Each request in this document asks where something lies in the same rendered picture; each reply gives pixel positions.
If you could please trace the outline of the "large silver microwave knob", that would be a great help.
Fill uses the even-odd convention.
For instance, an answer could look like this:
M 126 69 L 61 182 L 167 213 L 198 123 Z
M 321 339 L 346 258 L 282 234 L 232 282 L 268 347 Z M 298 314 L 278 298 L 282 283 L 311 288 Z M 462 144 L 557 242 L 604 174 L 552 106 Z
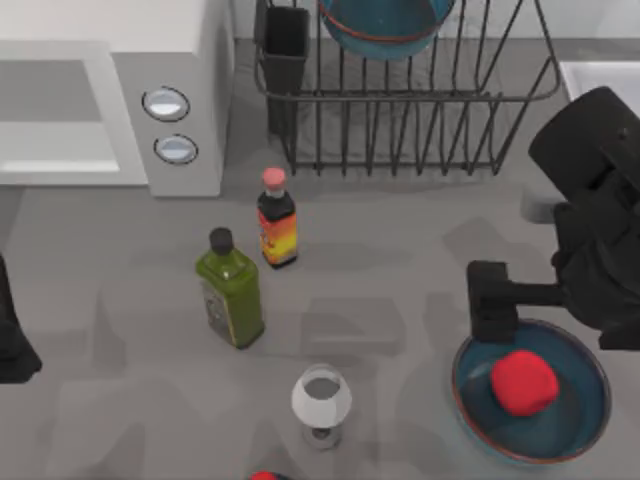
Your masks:
M 141 102 L 144 111 L 160 122 L 178 122 L 190 113 L 190 102 L 187 96 L 169 86 L 145 92 Z

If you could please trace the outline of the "white sink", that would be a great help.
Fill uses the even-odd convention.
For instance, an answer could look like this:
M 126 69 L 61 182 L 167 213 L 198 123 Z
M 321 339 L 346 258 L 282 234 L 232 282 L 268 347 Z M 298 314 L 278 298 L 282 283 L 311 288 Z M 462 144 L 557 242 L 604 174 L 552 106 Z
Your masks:
M 570 100 L 606 86 L 640 117 L 640 61 L 561 61 L 559 66 Z

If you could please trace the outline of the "pale microwave oven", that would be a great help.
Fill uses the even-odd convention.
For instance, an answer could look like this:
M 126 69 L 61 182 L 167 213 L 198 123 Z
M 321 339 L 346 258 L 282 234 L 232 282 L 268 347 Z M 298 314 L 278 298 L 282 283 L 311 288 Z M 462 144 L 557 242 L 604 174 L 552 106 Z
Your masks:
M 233 83 L 233 43 L 226 37 L 194 51 L 113 52 L 147 184 L 157 197 L 215 197 L 220 193 Z M 178 122 L 151 118 L 142 107 L 147 91 L 169 86 L 184 93 L 190 113 Z M 180 134 L 198 146 L 187 165 L 170 165 L 154 153 L 156 139 Z

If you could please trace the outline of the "green bottle with black cap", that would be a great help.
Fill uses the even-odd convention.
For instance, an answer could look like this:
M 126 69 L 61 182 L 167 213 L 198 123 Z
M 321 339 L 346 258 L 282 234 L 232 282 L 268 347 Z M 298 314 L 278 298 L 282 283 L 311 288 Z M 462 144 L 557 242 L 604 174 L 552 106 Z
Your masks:
M 209 249 L 198 258 L 195 271 L 211 329 L 236 349 L 250 347 L 265 330 L 259 271 L 236 248 L 229 228 L 209 233 Z

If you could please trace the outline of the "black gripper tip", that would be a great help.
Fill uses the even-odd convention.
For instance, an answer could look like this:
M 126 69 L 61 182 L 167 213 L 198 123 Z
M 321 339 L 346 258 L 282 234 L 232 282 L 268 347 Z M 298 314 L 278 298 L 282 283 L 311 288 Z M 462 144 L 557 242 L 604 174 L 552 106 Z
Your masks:
M 18 320 L 6 262 L 0 253 L 0 385 L 27 383 L 42 367 Z

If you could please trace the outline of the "clear wine glass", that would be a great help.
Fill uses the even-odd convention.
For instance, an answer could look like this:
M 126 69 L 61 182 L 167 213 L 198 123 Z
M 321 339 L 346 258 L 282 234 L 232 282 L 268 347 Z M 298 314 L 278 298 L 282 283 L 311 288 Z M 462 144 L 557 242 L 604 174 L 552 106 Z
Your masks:
M 296 381 L 291 408 L 301 424 L 305 440 L 313 448 L 335 448 L 353 403 L 344 376 L 328 364 L 309 366 Z

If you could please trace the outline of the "black utensil holder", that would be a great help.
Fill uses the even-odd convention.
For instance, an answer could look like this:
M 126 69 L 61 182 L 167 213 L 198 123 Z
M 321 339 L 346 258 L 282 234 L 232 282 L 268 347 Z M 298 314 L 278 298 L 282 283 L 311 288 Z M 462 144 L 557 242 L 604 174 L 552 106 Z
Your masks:
M 271 134 L 292 134 L 297 103 L 281 97 L 297 96 L 301 90 L 309 53 L 309 26 L 310 14 L 305 8 L 256 0 L 254 42 L 265 82 Z

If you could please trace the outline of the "dark bottle with red cap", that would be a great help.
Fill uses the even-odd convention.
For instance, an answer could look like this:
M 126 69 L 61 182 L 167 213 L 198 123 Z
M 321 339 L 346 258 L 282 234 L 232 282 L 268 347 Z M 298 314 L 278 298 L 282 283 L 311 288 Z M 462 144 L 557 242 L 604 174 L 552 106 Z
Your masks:
M 257 199 L 260 249 L 272 268 L 293 262 L 298 255 L 296 205 L 286 182 L 282 168 L 266 168 L 262 174 L 263 191 Z

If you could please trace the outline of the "blue bowl with red rim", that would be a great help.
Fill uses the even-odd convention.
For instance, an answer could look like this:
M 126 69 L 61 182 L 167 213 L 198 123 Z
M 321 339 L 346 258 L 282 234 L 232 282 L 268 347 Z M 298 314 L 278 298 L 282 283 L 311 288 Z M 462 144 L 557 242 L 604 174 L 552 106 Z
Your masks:
M 550 365 L 559 395 L 541 412 L 512 416 L 490 386 L 493 364 L 517 350 L 531 351 Z M 451 392 L 461 425 L 491 454 L 520 465 L 554 465 L 589 451 L 609 423 L 609 379 L 591 350 L 550 322 L 523 319 L 512 343 L 467 337 L 452 363 Z
M 330 36 L 346 51 L 379 61 L 420 53 L 436 38 L 456 0 L 317 0 Z

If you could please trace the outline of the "small silver microwave knob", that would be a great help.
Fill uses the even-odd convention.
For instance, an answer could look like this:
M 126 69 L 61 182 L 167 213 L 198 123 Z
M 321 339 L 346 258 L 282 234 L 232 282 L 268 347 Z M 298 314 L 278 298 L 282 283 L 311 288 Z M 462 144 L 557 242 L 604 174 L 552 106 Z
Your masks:
M 156 139 L 153 149 L 159 159 L 170 165 L 187 165 L 199 154 L 197 144 L 189 137 L 180 134 Z

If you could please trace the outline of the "pale microwave door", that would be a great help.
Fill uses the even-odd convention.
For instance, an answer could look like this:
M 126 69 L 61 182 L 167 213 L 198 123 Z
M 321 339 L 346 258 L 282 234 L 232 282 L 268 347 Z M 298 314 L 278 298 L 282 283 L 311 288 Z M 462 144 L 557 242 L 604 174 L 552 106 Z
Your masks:
M 145 185 L 109 47 L 0 40 L 0 185 Z

